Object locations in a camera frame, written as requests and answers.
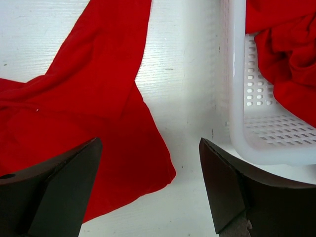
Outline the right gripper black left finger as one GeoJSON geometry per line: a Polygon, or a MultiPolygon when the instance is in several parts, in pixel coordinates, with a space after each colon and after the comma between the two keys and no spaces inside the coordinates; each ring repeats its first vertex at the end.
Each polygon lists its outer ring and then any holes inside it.
{"type": "Polygon", "coordinates": [[[0,177],[2,237],[77,237],[102,153],[94,138],[0,177]]]}

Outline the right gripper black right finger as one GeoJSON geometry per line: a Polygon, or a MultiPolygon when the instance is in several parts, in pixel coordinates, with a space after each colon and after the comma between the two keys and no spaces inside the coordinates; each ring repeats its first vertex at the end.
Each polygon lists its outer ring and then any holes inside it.
{"type": "Polygon", "coordinates": [[[257,168],[207,139],[199,143],[204,183],[221,237],[313,237],[316,187],[257,168]]]}

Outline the red t shirt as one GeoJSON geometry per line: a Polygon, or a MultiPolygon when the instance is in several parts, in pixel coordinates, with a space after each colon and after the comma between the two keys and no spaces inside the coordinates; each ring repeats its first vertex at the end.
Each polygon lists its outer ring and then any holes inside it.
{"type": "Polygon", "coordinates": [[[1,174],[101,140],[85,222],[164,188],[176,175],[135,83],[151,4],[90,1],[44,75],[0,81],[1,174]]]}

